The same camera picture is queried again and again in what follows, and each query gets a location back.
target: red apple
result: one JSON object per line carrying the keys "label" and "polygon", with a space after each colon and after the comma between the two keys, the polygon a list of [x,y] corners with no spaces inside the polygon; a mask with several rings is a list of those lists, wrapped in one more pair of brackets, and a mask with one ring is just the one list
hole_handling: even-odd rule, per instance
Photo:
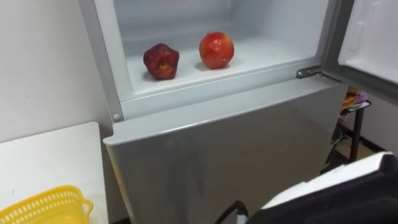
{"label": "red apple", "polygon": [[170,80],[175,77],[180,53],[165,44],[157,44],[144,54],[144,64],[156,80]]}
{"label": "red apple", "polygon": [[210,33],[201,40],[199,53],[208,68],[223,68],[234,57],[234,44],[231,38],[222,32]]}

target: yellow plastic basket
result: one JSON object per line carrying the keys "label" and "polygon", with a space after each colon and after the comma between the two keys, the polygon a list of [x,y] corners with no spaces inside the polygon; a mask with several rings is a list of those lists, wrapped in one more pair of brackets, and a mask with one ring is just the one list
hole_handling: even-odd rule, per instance
{"label": "yellow plastic basket", "polygon": [[65,185],[5,208],[0,224],[87,224],[92,209],[93,202],[83,198],[80,189]]}

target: door hinge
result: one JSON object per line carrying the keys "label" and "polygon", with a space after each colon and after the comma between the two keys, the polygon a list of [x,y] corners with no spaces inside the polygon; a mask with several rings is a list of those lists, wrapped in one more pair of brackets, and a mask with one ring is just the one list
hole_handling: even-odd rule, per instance
{"label": "door hinge", "polygon": [[321,66],[314,66],[309,68],[303,68],[297,71],[296,78],[307,78],[313,75],[317,75],[323,72],[323,68]]}

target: silver refrigerator door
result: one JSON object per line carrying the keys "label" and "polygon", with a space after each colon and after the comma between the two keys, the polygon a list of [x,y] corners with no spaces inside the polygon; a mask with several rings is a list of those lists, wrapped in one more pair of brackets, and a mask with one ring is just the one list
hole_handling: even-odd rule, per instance
{"label": "silver refrigerator door", "polygon": [[133,223],[213,223],[319,175],[346,85],[314,76],[114,124],[104,139]]}
{"label": "silver refrigerator door", "polygon": [[339,0],[323,68],[398,105],[398,1]]}

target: open freezer door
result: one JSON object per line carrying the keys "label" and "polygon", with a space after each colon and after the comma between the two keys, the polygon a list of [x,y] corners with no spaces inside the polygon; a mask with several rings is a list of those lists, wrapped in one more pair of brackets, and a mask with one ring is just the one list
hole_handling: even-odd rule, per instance
{"label": "open freezer door", "polygon": [[339,0],[325,74],[398,105],[398,1]]}

